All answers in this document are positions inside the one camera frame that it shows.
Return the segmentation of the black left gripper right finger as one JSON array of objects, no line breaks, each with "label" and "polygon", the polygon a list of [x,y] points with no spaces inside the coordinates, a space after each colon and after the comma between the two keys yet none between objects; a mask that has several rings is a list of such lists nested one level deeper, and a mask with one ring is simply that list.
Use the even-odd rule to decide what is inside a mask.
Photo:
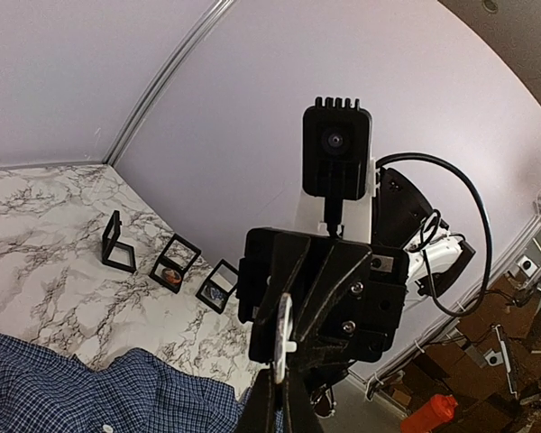
[{"label": "black left gripper right finger", "polygon": [[284,431],[289,433],[319,432],[320,423],[310,404],[303,374],[294,355],[287,357],[281,388]]}]

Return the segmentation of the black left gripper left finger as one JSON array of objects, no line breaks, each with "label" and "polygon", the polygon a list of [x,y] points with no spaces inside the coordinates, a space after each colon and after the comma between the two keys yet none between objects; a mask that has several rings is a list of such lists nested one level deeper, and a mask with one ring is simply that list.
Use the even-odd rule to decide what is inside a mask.
[{"label": "black left gripper left finger", "polygon": [[239,433],[275,431],[276,386],[271,369],[260,370],[238,422]]}]

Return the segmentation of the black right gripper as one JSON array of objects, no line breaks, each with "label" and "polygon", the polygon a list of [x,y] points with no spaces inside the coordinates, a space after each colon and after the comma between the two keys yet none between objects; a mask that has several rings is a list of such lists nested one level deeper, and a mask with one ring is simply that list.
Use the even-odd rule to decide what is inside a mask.
[{"label": "black right gripper", "polygon": [[280,297],[293,300],[299,370],[374,363],[388,351],[407,293],[408,255],[398,249],[260,227],[239,262],[238,317],[252,323],[249,357],[274,355]]}]

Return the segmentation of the brown round brooch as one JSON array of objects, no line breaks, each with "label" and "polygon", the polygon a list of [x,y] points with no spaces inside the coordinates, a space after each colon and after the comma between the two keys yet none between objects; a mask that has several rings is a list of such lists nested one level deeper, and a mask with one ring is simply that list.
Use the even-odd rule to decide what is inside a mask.
[{"label": "brown round brooch", "polygon": [[289,293],[283,293],[278,305],[272,358],[273,381],[276,385],[283,384],[285,380],[287,355],[295,353],[298,348],[297,342],[290,339],[292,331],[293,302]]}]

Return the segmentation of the blue checked shirt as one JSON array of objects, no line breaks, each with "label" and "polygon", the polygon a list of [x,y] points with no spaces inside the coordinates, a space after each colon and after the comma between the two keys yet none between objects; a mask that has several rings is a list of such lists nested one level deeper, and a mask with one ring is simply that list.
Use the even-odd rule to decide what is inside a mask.
[{"label": "blue checked shirt", "polygon": [[95,371],[0,334],[0,432],[233,432],[245,405],[141,348]]}]

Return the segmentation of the white blue round brooch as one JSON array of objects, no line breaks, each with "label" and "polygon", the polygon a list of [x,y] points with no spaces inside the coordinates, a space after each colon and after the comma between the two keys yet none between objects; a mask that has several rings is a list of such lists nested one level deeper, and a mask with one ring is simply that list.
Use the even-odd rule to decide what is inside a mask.
[{"label": "white blue round brooch", "polygon": [[220,304],[225,300],[225,293],[218,288],[211,287],[207,290],[208,297],[215,303]]}]

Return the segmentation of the orange rimmed round brooch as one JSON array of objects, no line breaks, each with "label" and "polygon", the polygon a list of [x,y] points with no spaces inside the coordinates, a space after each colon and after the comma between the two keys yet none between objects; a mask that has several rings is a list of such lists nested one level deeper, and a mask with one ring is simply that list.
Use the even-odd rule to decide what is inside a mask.
[{"label": "orange rimmed round brooch", "polygon": [[161,271],[161,278],[171,286],[181,284],[182,277],[178,271],[171,268],[163,268]]}]

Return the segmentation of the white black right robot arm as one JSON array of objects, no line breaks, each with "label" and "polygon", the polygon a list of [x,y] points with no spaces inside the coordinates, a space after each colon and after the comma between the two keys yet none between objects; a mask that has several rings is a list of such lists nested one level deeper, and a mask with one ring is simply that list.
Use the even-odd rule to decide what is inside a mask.
[{"label": "white black right robot arm", "polygon": [[272,227],[247,233],[237,297],[239,319],[252,324],[251,360],[300,371],[377,362],[392,346],[408,285],[439,299],[458,278],[473,250],[393,169],[400,161],[457,172],[422,152],[379,159],[370,209],[360,217],[370,239]]}]

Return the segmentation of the orange plastic bottle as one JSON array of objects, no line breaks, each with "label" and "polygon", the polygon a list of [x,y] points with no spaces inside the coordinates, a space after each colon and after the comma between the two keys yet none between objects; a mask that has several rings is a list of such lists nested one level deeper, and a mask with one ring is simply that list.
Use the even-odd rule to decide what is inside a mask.
[{"label": "orange plastic bottle", "polygon": [[402,433],[426,433],[454,419],[458,402],[453,395],[436,394],[400,424]]}]

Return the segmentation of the black frame stand near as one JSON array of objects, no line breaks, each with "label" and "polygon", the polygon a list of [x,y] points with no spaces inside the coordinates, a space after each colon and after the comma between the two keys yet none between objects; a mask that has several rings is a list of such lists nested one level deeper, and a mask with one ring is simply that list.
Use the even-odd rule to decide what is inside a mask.
[{"label": "black frame stand near", "polygon": [[[238,275],[238,270],[232,264],[225,259],[221,259],[201,284],[196,297],[214,312],[221,315],[225,311],[229,299],[236,291]],[[225,293],[225,300],[222,303],[217,304],[208,297],[207,290],[211,287],[218,288]]]}]

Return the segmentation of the black frame stand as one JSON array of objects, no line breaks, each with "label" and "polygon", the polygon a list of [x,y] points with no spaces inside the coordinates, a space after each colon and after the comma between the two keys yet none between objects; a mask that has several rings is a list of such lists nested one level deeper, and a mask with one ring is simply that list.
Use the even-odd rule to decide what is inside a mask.
[{"label": "black frame stand", "polygon": [[[225,311],[229,299],[236,291],[238,275],[238,270],[232,264],[225,259],[221,259],[201,284],[196,297],[214,312],[221,315]],[[218,288],[225,293],[225,300],[222,303],[217,304],[208,297],[207,290],[211,287]]]},{"label": "black frame stand", "polygon": [[[149,277],[163,288],[178,294],[185,276],[195,264],[202,250],[179,234],[174,234],[154,262]],[[171,286],[161,278],[163,268],[175,269],[182,277],[179,285]]]},{"label": "black frame stand", "polygon": [[[134,274],[137,270],[134,248],[129,244],[119,241],[121,236],[121,226],[122,221],[120,212],[115,210],[110,216],[101,236],[101,263],[105,266]],[[111,258],[111,255],[115,250],[126,253],[127,261],[125,263],[118,262]]]}]

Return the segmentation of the black frame stand middle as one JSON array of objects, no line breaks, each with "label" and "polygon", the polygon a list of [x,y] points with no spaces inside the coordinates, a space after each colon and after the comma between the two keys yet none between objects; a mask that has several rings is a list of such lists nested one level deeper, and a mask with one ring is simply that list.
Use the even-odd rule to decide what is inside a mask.
[{"label": "black frame stand middle", "polygon": [[[174,234],[154,262],[149,277],[163,288],[178,294],[185,276],[195,264],[202,250],[179,234]],[[163,268],[175,269],[182,277],[179,285],[171,286],[161,278]]]}]

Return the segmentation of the black frame stand far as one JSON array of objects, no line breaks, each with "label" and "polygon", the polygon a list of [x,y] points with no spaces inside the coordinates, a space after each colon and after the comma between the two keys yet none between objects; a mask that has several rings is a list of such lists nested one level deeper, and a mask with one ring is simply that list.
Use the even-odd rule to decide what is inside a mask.
[{"label": "black frame stand far", "polygon": [[[101,263],[105,266],[134,274],[137,270],[134,248],[129,244],[119,241],[121,236],[121,226],[122,221],[120,212],[115,210],[110,216],[101,236]],[[127,261],[125,263],[118,262],[111,258],[111,255],[115,250],[126,253]]]}]

